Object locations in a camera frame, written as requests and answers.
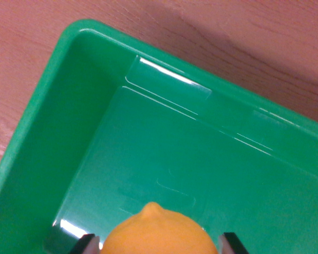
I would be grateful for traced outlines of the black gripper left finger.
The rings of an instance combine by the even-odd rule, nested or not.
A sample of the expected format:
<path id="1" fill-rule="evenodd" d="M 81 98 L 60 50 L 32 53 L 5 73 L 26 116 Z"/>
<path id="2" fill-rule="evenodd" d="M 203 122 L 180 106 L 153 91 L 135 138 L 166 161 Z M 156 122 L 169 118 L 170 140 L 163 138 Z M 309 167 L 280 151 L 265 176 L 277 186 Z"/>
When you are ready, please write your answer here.
<path id="1" fill-rule="evenodd" d="M 99 254 L 100 237 L 95 234 L 83 235 L 72 247 L 69 254 Z"/>

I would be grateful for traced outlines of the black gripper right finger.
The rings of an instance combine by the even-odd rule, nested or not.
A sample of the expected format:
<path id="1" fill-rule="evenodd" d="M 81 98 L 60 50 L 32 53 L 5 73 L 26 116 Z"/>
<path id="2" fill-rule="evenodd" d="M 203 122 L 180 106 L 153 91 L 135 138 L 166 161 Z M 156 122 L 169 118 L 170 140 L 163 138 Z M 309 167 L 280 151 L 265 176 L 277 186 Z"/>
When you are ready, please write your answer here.
<path id="1" fill-rule="evenodd" d="M 234 232 L 224 232 L 219 236 L 221 254 L 249 254 L 246 247 Z"/>

